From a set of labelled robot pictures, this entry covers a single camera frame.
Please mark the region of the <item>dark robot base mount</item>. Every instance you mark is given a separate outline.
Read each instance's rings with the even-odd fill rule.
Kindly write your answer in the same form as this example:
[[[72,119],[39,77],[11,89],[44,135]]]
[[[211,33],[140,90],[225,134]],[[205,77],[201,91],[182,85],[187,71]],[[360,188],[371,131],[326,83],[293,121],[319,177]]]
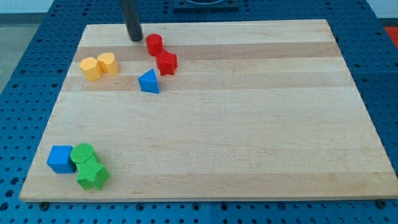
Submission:
[[[240,0],[172,0],[174,11],[238,9]]]

